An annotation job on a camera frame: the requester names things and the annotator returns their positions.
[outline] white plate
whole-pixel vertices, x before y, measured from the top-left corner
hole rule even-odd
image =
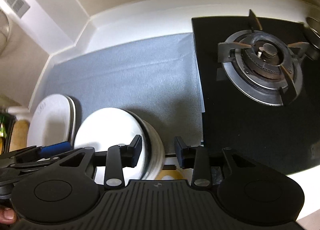
[[[156,132],[156,130],[148,124],[146,121],[142,120],[138,115],[135,113],[126,110],[126,112],[130,113],[136,120],[140,122],[140,124],[143,124],[145,127],[148,136],[150,138],[150,145],[151,145],[151,158],[148,165],[148,169],[146,174],[143,176],[142,179],[155,179],[159,172],[161,171],[163,167],[165,152],[163,143],[160,139],[159,134]]]
[[[75,130],[76,130],[76,106],[73,100],[66,95],[66,98],[69,101],[70,104],[70,118],[71,118],[71,124],[70,124],[70,132],[69,132],[69,138],[68,141],[70,142],[71,146],[73,146],[73,143],[75,141]]]
[[[44,98],[32,117],[28,137],[29,146],[49,146],[68,140],[70,130],[70,104],[61,94]]]
[[[107,151],[117,144],[129,145],[135,135],[142,137],[142,150],[134,168],[123,168],[124,181],[141,179],[145,168],[145,137],[137,120],[124,110],[117,108],[100,109],[88,116],[80,126],[74,148],[92,146],[96,152]],[[104,167],[97,167],[95,182],[103,184]]]

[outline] black plastic bracket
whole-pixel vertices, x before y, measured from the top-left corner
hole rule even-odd
[[[212,187],[210,160],[207,148],[187,146],[181,137],[175,137],[174,148],[182,169],[193,168],[191,186],[195,189]]]
[[[104,188],[119,189],[125,187],[122,168],[134,168],[142,150],[142,137],[136,135],[130,145],[118,144],[108,149]]]

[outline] gray cloth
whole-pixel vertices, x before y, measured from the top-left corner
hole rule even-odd
[[[82,121],[104,107],[130,110],[159,133],[166,153],[173,138],[202,140],[199,80],[193,34],[177,34],[99,50],[54,66],[45,96],[77,99]]]

